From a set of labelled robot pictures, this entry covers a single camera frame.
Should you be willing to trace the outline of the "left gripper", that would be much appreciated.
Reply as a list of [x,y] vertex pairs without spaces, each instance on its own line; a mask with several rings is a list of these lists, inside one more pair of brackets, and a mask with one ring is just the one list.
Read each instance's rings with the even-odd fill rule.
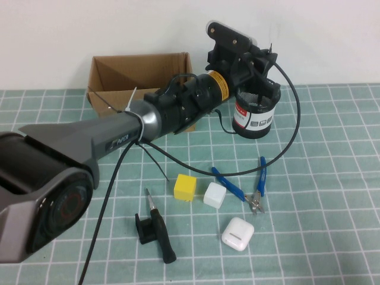
[[253,46],[247,52],[238,53],[216,43],[208,53],[206,70],[217,71],[232,88],[254,86],[259,96],[280,97],[281,85],[267,78],[277,57],[271,49]]

